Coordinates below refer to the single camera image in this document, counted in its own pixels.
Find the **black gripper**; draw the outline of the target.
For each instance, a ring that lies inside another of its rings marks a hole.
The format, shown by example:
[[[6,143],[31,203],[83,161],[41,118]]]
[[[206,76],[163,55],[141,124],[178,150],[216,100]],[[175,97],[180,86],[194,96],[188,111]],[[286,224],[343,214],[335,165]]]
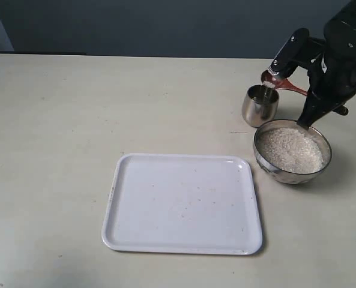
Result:
[[[325,24],[324,38],[311,37],[307,28],[295,30],[268,68],[274,77],[285,79],[297,67],[310,67],[310,88],[297,119],[305,130],[356,94],[356,1]]]

